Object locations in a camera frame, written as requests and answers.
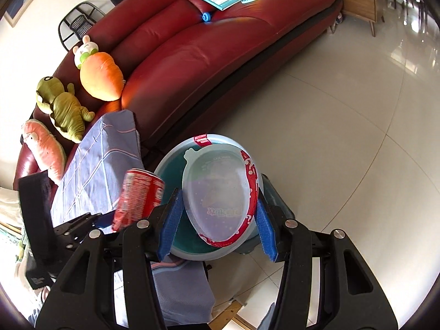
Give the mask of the orange carrot plush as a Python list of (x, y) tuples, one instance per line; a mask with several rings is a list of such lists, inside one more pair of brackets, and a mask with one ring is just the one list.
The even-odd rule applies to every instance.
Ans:
[(125, 79), (114, 59), (108, 53), (99, 51), (98, 45), (88, 35), (83, 36), (81, 46), (75, 46), (72, 50), (83, 88), (102, 101), (120, 99)]

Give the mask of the dark red leather sofa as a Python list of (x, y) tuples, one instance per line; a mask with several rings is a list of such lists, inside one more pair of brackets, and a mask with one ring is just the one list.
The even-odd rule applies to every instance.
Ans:
[(76, 98), (97, 116), (133, 112), (143, 165), (151, 170), (178, 143), (211, 133), (341, 9), (342, 0), (258, 0), (226, 10), (203, 0), (124, 0), (89, 32), (123, 73), (120, 99), (92, 97), (72, 53), (54, 76), (73, 83)]

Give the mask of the red instant noodle bowl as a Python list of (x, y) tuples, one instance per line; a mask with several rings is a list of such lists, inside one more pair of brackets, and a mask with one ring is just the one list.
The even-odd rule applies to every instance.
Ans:
[(198, 236), (212, 247), (238, 241), (257, 208), (259, 180), (252, 158), (242, 148), (212, 144), (183, 155), (184, 207)]

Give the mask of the teal round trash bin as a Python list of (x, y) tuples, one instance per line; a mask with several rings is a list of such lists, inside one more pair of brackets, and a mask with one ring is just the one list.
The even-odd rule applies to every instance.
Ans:
[(261, 174), (249, 152), (223, 135), (189, 138), (162, 158), (155, 174), (163, 202), (182, 191), (180, 223), (171, 253), (191, 261), (220, 259), (258, 234), (254, 214)]

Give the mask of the grey plaid tablecloth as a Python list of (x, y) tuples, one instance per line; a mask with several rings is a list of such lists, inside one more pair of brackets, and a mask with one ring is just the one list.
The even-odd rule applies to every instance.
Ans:
[[(112, 212), (126, 171), (142, 167), (133, 113), (123, 110), (104, 114), (77, 146), (60, 181), (51, 206), (53, 225), (86, 213)], [(215, 297), (202, 262), (168, 255), (152, 265), (152, 274), (167, 326), (211, 321)]]

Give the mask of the pink carrot plush pillow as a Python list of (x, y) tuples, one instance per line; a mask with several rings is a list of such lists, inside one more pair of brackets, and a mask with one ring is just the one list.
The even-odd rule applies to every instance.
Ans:
[(66, 154), (45, 124), (29, 119), (22, 125), (24, 143), (32, 152), (41, 171), (47, 171), (48, 177), (60, 185), (66, 167)]

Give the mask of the green dinosaur plush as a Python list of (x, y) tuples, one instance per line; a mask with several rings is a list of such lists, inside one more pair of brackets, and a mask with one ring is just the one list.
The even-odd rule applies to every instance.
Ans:
[(37, 84), (37, 106), (49, 116), (56, 130), (75, 144), (85, 135), (85, 123), (91, 122), (95, 113), (82, 106), (75, 96), (73, 83), (64, 86), (56, 77), (42, 78)]

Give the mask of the red soda can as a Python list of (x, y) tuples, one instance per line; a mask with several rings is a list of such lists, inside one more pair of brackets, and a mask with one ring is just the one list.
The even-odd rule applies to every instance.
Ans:
[(156, 174), (132, 168), (125, 174), (113, 220), (112, 230), (118, 232), (141, 219), (148, 218), (161, 204), (164, 181)]

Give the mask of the blue toy wheel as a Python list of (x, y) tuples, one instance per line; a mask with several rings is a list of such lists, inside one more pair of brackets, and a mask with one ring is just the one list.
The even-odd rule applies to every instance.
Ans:
[(210, 22), (211, 19), (212, 19), (212, 17), (211, 17), (211, 14), (210, 14), (210, 13), (208, 13), (208, 12), (204, 12), (204, 13), (202, 14), (202, 20), (203, 20), (204, 22)]

